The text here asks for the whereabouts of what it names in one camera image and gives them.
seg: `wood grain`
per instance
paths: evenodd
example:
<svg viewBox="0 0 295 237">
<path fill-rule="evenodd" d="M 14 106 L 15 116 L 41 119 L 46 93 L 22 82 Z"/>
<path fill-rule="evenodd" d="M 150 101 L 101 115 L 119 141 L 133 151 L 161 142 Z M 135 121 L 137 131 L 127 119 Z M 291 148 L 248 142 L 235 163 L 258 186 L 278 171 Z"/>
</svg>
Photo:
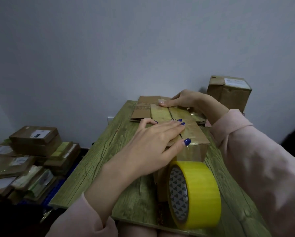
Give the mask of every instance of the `wood grain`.
<svg viewBox="0 0 295 237">
<path fill-rule="evenodd" d="M 137 123 L 129 121 L 135 104 L 135 101 L 125 103 L 51 200 L 50 206 L 68 208 L 94 180 L 102 165 L 131 139 L 138 127 Z M 210 141 L 205 164 L 213 172 L 221 194 L 222 213 L 218 225 L 210 229 L 178 230 L 166 202 L 161 204 L 163 223 L 160 225 L 153 175 L 135 180 L 122 193 L 112 211 L 112 218 L 196 236 L 271 236 L 252 200 L 227 171 L 220 151 L 209 136 L 209 128 L 201 129 Z"/>
</svg>

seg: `yellow packing tape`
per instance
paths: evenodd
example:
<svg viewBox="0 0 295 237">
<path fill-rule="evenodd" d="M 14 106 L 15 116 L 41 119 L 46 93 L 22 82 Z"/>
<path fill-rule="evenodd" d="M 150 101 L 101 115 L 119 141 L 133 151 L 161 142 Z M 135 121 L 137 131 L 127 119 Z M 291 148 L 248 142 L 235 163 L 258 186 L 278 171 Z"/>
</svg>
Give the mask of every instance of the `yellow packing tape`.
<svg viewBox="0 0 295 237">
<path fill-rule="evenodd" d="M 179 229 L 213 227 L 220 220 L 219 188 L 212 172 L 202 162 L 171 161 L 167 197 Z"/>
</svg>

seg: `stack of packages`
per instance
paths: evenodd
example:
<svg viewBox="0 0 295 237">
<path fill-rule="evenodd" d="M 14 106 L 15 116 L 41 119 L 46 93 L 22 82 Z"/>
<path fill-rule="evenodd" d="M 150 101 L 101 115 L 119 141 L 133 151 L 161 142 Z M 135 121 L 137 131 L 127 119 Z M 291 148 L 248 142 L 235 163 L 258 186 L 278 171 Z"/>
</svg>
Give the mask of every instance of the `stack of packages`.
<svg viewBox="0 0 295 237">
<path fill-rule="evenodd" d="M 25 126 L 0 144 L 0 201 L 41 204 L 80 152 L 54 127 Z"/>
</svg>

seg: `hand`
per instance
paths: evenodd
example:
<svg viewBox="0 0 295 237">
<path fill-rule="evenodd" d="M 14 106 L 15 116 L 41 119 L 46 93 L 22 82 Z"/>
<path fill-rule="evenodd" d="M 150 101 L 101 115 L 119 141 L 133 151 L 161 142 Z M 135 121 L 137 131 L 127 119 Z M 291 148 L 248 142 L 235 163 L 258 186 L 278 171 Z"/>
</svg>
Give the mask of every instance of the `hand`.
<svg viewBox="0 0 295 237">
<path fill-rule="evenodd" d="M 159 102 L 160 106 L 171 107 L 171 106 L 181 106 L 181 107 L 196 107 L 197 101 L 206 94 L 202 94 L 200 92 L 191 91 L 191 90 L 182 90 L 176 96 L 174 96 L 171 100 L 165 102 Z"/>
<path fill-rule="evenodd" d="M 133 138 L 113 159 L 126 166 L 133 180 L 153 173 L 166 166 L 190 143 L 190 139 L 178 140 L 164 151 L 167 143 L 184 130 L 181 123 L 170 120 L 158 124 L 150 118 L 142 119 Z"/>
</svg>

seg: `pink sweater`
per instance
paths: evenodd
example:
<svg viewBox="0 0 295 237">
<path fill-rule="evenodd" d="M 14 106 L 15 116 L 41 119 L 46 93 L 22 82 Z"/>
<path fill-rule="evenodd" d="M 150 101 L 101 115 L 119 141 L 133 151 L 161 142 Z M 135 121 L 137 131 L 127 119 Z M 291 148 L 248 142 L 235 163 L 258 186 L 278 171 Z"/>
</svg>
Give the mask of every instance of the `pink sweater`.
<svg viewBox="0 0 295 237">
<path fill-rule="evenodd" d="M 210 132 L 230 174 L 255 202 L 272 235 L 295 237 L 295 158 L 238 110 L 221 117 Z M 103 228 L 82 194 L 47 236 L 117 237 L 118 231 L 111 217 Z"/>
</svg>

